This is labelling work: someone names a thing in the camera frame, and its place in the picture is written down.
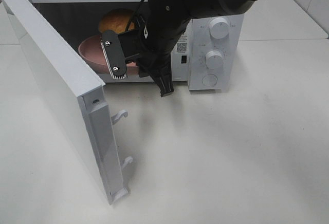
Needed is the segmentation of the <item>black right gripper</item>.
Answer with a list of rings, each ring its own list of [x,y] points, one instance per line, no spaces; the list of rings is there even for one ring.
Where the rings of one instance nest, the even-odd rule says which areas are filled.
[[[156,83],[161,97],[174,92],[170,54],[191,19],[189,6],[188,0],[148,0],[150,14],[137,65]]]

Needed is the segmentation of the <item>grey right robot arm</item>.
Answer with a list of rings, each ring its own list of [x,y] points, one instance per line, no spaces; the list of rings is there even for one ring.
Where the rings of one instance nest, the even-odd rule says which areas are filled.
[[[145,56],[138,65],[160,89],[162,97],[174,92],[171,51],[191,19],[239,15],[257,0],[148,0],[150,14],[141,33]]]

